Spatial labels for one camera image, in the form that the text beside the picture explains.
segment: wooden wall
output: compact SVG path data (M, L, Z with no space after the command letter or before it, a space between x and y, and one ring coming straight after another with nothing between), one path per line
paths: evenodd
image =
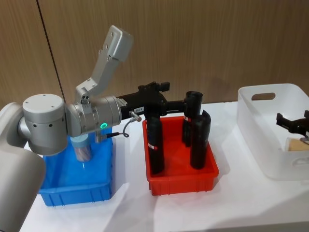
M39 93L61 95L35 0L0 0L0 109Z
M242 86L295 83L309 94L308 0L38 0L67 102L94 68L109 26L134 36L104 94L170 81L204 102L237 99ZM1 104L60 95L36 1L0 0Z

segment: blue plastic bin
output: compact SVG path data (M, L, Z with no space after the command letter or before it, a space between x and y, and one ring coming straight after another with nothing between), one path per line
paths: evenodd
M89 134L92 159L79 162L68 137L67 148L55 156L44 157L46 177L41 194L47 206L97 202L112 197L112 139L94 143Z

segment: white table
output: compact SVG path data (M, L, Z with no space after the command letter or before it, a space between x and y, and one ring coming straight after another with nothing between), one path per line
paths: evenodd
M118 136L114 140L112 199L47 207L38 195L21 231L240 231L235 228L271 224L278 225L254 228L302 231L308 226L309 181L273 181L263 175L237 127L236 102L204 104L202 108L211 115L209 142L220 170L212 191L152 196L146 180L141 123L135 122L128 127L128 139ZM113 130L122 131L125 122Z

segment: white storage box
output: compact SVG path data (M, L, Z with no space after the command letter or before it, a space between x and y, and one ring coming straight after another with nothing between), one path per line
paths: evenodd
M274 93L272 100L253 101L256 94ZM286 119L304 117L309 97L298 86L277 84L239 89L237 123L265 175L277 180L309 179L309 151L285 151L287 138L301 138L276 125L277 113Z

